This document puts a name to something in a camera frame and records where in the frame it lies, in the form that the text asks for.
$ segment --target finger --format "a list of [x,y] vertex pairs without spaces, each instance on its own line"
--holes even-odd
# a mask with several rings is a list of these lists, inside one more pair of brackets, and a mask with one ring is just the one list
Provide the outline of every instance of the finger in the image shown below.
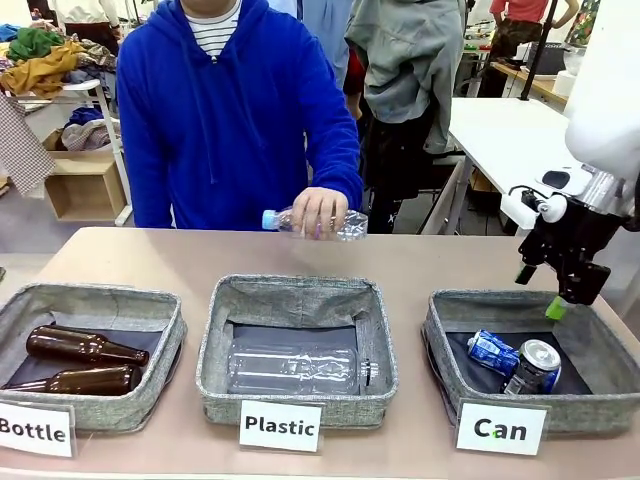
[[322,203],[322,196],[312,196],[307,203],[307,210],[304,217],[304,228],[307,234],[307,238],[316,237],[316,229],[318,228],[318,214],[320,213],[320,204]]
[[337,232],[344,227],[344,221],[347,216],[347,209],[349,208],[349,201],[344,195],[339,195],[336,199],[336,213],[334,220],[334,230]]
[[322,239],[326,240],[331,235],[332,230],[332,218],[333,217],[333,199],[324,198],[320,205],[320,227],[322,232]]
[[304,220],[304,212],[307,209],[307,203],[309,203],[309,194],[307,192],[302,192],[298,195],[295,202],[293,202],[291,218],[293,220],[293,229],[296,232],[300,232],[302,230],[302,221]]

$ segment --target small plastic water bottle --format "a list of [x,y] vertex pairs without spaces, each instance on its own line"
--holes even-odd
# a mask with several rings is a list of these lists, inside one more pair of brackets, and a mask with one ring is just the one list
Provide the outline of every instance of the small plastic water bottle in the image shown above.
[[[262,228],[264,230],[279,230],[281,232],[293,232],[293,217],[291,208],[276,212],[275,210],[265,210],[262,214]],[[335,232],[335,238],[343,242],[352,240],[360,240],[367,236],[367,226],[369,218],[355,210],[347,210],[344,225],[340,230]],[[321,233],[321,226],[318,223],[316,227],[316,237]]]
[[254,395],[360,395],[378,365],[353,348],[322,344],[257,345],[235,340],[227,390]]

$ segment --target red shirt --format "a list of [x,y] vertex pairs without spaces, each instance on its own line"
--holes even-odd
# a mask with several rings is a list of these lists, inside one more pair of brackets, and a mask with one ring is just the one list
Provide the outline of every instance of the red shirt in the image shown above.
[[538,23],[547,9],[549,0],[493,0],[490,13],[502,13],[509,3],[507,18]]

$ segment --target plastic sign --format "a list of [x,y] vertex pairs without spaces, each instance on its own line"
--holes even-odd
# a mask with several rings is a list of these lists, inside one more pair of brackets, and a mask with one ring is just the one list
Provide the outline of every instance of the plastic sign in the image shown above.
[[69,410],[44,410],[0,403],[0,446],[24,452],[72,457],[75,438]]
[[321,416],[321,407],[245,400],[240,445],[316,452]]
[[484,452],[537,455],[547,410],[465,402],[457,447]]

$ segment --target plastic bottle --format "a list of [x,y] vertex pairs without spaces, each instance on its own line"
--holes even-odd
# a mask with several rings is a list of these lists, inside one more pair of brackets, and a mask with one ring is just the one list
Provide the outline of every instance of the plastic bottle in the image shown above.
[[149,361],[149,352],[110,342],[104,335],[59,325],[34,328],[26,347],[29,355],[52,360],[140,367]]
[[5,385],[2,389],[19,392],[120,396],[126,395],[136,388],[141,379],[142,372],[139,367],[122,365],[85,370],[65,370],[51,378],[17,385]]
[[378,366],[352,348],[331,345],[254,345],[234,341],[228,392],[255,395],[359,395]]
[[[347,210],[343,227],[335,232],[335,238],[343,242],[360,240],[367,236],[368,217],[355,210]],[[291,208],[276,212],[275,210],[265,210],[262,214],[262,228],[264,230],[279,230],[281,232],[293,232],[293,219]],[[321,233],[320,224],[316,227],[316,236]]]

